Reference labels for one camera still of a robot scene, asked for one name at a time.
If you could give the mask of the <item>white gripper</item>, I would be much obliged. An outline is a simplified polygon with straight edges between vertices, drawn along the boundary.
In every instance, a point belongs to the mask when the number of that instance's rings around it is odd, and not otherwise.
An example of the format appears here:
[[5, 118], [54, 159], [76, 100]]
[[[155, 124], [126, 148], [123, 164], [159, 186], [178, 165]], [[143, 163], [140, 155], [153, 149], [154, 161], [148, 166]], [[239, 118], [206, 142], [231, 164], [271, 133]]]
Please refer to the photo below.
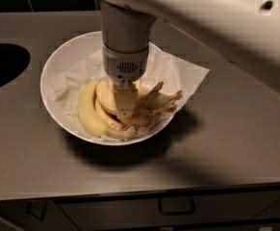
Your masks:
[[132, 81], [137, 81], [146, 71], [149, 48], [139, 52], [117, 52], [102, 45], [103, 66], [114, 83], [113, 93], [118, 118], [129, 118], [136, 107], [138, 90]]

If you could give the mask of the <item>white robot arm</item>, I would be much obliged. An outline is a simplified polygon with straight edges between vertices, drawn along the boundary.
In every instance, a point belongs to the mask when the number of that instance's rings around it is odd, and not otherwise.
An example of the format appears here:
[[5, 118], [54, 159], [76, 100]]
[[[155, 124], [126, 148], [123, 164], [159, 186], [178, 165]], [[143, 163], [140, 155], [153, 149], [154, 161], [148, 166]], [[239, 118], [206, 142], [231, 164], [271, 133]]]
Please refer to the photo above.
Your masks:
[[160, 18], [280, 93], [280, 0], [101, 0], [104, 68], [118, 113], [135, 110]]

